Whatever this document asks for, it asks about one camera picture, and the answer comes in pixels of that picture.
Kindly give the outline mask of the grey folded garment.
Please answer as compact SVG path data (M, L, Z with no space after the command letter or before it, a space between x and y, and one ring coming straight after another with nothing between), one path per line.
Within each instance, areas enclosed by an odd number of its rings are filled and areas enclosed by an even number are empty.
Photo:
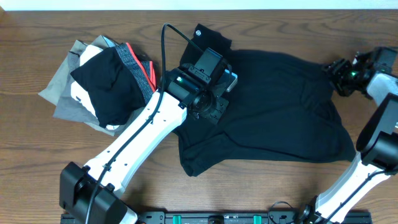
M117 127L115 130L110 130L100 127L98 119L71 96L71 84L74 79L70 72L79 66L80 56L87 46L88 44L80 40L75 41L71 51L67 54L46 89L42 90L39 95L56 106L54 118L85 123L91 128L110 136L120 135L139 116L142 108L133 111L126 124Z

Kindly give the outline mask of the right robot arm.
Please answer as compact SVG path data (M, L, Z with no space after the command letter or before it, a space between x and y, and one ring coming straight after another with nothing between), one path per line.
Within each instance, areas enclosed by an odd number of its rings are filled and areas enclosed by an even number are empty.
M377 184L397 174L397 47L376 47L324 67L340 96L361 92L377 104L356 142L357 153L339 179L296 215L294 223L371 223L352 208Z

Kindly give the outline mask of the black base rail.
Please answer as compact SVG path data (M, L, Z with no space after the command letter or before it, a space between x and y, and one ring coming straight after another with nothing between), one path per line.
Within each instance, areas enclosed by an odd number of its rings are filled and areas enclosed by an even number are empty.
M272 211L268 213L164 213L146 212L139 215L137 224L267 224L294 223L297 213L293 211ZM62 214L61 224L77 224L75 218L69 214ZM343 224L372 224L369 212L349 212Z

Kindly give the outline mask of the black t-shirt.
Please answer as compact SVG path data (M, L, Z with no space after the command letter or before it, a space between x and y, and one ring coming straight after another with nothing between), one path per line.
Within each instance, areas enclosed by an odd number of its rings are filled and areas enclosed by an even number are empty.
M216 124L188 116L175 129L180 163L196 177L228 159L327 163L351 161L353 142L331 97L322 65L277 52L232 50L232 41L198 24L181 63L211 48L231 64L238 82L225 94Z

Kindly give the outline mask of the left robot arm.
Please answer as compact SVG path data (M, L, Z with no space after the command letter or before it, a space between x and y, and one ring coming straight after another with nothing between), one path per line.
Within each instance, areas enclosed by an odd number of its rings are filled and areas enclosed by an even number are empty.
M60 206L72 223L135 223L121 196L159 143L187 118L216 124L237 82L227 60L207 48L196 64L164 73L162 86L125 131L83 167L70 162L60 174Z

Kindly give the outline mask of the black shorts with red waistband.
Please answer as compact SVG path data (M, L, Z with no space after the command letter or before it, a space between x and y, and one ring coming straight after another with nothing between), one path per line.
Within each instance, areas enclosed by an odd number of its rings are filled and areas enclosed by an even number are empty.
M135 54L129 43L108 47L71 71L88 92L99 126L127 123L156 91L154 63Z

